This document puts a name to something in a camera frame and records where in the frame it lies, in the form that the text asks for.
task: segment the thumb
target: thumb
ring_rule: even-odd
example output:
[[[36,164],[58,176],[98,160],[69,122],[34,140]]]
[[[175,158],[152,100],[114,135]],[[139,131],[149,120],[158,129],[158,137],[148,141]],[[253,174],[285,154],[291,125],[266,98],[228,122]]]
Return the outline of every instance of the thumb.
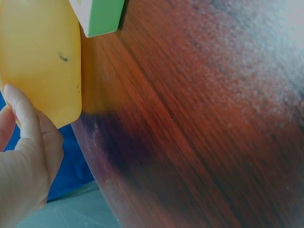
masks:
[[[31,101],[11,84],[4,86],[4,98],[11,105],[13,113],[20,122],[20,137],[15,150],[39,153],[43,156],[43,137],[39,117]]]

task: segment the reddish brown wood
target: reddish brown wood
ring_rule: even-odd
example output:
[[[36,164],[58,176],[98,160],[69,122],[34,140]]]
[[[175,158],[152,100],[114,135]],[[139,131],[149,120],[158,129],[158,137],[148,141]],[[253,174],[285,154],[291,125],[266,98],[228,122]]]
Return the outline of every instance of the reddish brown wood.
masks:
[[[131,0],[118,32],[83,37],[73,128],[123,227],[304,227],[303,15]]]

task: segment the dark spot on sponge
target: dark spot on sponge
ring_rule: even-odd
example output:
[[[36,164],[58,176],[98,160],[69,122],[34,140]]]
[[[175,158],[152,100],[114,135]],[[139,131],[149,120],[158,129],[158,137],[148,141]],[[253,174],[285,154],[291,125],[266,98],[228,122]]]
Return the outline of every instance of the dark spot on sponge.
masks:
[[[68,58],[63,57],[60,53],[59,53],[59,57],[60,57],[60,59],[62,59],[62,60],[65,61],[65,62],[68,61]]]

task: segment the hand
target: hand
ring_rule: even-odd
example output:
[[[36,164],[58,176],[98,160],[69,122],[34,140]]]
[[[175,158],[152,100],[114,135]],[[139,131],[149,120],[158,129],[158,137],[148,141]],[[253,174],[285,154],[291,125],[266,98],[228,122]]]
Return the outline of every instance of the hand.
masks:
[[[11,106],[0,112],[0,151],[10,140],[15,118],[20,137],[15,150],[0,152],[0,227],[15,227],[44,207],[63,159],[63,138],[53,123],[12,85],[4,87]]]

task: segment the blue cloth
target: blue cloth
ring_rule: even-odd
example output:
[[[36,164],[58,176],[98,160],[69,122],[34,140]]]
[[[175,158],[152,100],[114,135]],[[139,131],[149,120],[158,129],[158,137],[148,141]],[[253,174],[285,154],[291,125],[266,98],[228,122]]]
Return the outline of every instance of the blue cloth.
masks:
[[[5,102],[0,95],[0,107]],[[48,196],[48,200],[60,197],[94,180],[89,167],[83,157],[74,132],[70,125],[59,129],[64,137],[65,156]],[[15,128],[13,136],[5,150],[13,150],[20,138],[20,130]]]

